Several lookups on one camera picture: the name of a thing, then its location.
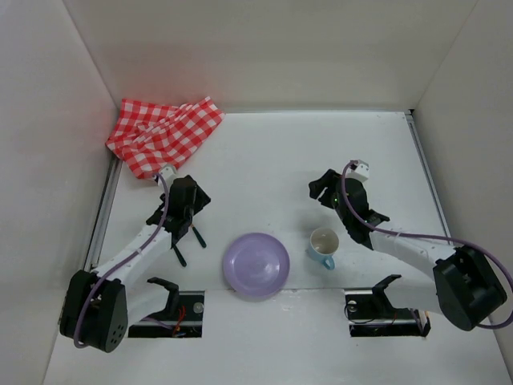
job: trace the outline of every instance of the blue mug handle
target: blue mug handle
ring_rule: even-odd
[[[328,270],[335,269],[335,261],[333,260],[333,257],[331,255],[324,258],[324,260],[322,261],[322,265]]]

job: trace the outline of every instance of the cup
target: cup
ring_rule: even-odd
[[[335,269],[333,255],[337,249],[338,236],[332,229],[323,227],[314,230],[310,235],[309,256],[314,261],[320,262],[328,270]]]

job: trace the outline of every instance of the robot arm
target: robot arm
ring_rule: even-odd
[[[147,283],[152,285],[144,284],[141,290],[135,290],[134,284],[157,258],[165,255],[188,232],[192,217],[210,203],[210,198],[190,176],[175,178],[173,170],[166,168],[161,175],[172,181],[167,211],[164,212],[165,204],[162,204],[146,220],[141,232],[110,261],[91,272],[80,270],[72,277],[59,327],[62,335],[74,338],[80,312],[85,306],[79,341],[108,353],[140,319],[157,312],[175,313],[178,285],[160,278],[149,279]],[[164,223],[155,233],[162,218]],[[154,233],[147,246],[140,249]],[[86,303],[88,296],[93,297]]]
[[[472,330],[507,299],[499,279],[485,256],[469,246],[454,247],[417,237],[400,237],[378,230],[405,233],[387,216],[370,209],[363,183],[368,164],[353,164],[345,179],[346,196],[353,210],[369,226],[363,225],[348,208],[342,195],[341,174],[328,170],[310,182],[310,197],[334,209],[351,238],[368,249],[387,253],[422,271],[432,284],[402,283],[401,276],[380,282],[384,301],[395,308],[418,308],[444,314],[462,330]]]

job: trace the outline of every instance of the checkered napkin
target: checkered napkin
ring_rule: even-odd
[[[209,97],[179,107],[123,99],[106,145],[136,177],[150,179],[165,164],[179,168],[223,118]]]

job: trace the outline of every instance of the purple cable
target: purple cable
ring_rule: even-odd
[[[511,274],[507,271],[506,267],[499,261],[497,257],[495,257],[492,253],[489,251],[486,251],[483,247],[476,245],[475,243],[464,241],[462,239],[453,238],[453,237],[444,237],[441,235],[429,235],[429,234],[414,234],[414,233],[398,233],[396,231],[391,230],[384,230],[384,229],[378,229],[375,226],[370,225],[369,223],[365,222],[362,217],[360,217],[357,212],[353,209],[353,206],[349,202],[349,198],[347,197],[347,193],[345,192],[345,175],[347,173],[347,170],[353,165],[358,164],[357,160],[351,160],[342,171],[341,175],[341,183],[342,183],[342,197],[344,198],[344,202],[347,205],[350,212],[354,215],[356,219],[360,223],[362,223],[367,228],[371,229],[372,231],[377,231],[379,233],[384,233],[388,235],[393,235],[394,237],[404,237],[404,238],[425,238],[425,239],[436,239],[438,241],[449,241],[453,243],[458,243],[460,245],[467,245],[471,247],[472,249],[478,250],[480,253],[486,255],[494,264],[499,268],[499,270],[504,274],[504,277],[507,279],[507,283],[509,283],[511,290],[513,291],[513,277]],[[513,323],[513,311],[510,313],[510,316],[507,318],[506,321],[498,323],[496,325],[478,325],[478,327],[481,327],[483,329],[503,329],[506,326],[510,326]]]
[[[77,320],[77,325],[75,327],[75,332],[73,333],[73,343],[75,344],[75,347],[82,349],[86,347],[87,345],[85,343],[80,342],[80,331],[82,330],[82,324],[83,320],[86,317],[87,308],[91,304],[91,299],[95,297],[96,292],[98,291],[99,287],[105,282],[105,280],[113,274],[117,269],[120,267],[126,265],[129,261],[134,259],[137,254],[139,254],[140,251],[143,249],[146,249],[146,246],[148,246],[151,241],[155,239],[157,236],[157,233],[162,229],[162,225],[164,224],[164,220],[166,219],[166,215],[168,213],[168,207],[169,207],[169,190],[168,186],[166,185],[166,180],[159,174],[156,173],[156,176],[160,179],[160,182],[162,183],[162,187],[164,188],[164,210],[162,212],[162,217],[160,218],[159,224],[157,225],[155,231],[153,234],[132,254],[130,254],[128,257],[123,259],[120,263],[117,265],[114,265],[110,270],[108,270],[91,288],[91,291],[89,292],[89,295],[87,295],[86,300],[83,303],[82,309],[80,310],[79,319]]]
[[[158,319],[154,319],[152,317],[146,317],[146,318],[143,318],[144,321],[151,321],[151,322],[154,322],[156,323],[157,325],[159,326],[162,326],[166,329],[169,329],[169,330],[174,330],[175,327],[174,326],[171,326],[171,325],[168,325],[167,323],[163,323],[162,321],[159,321]]]

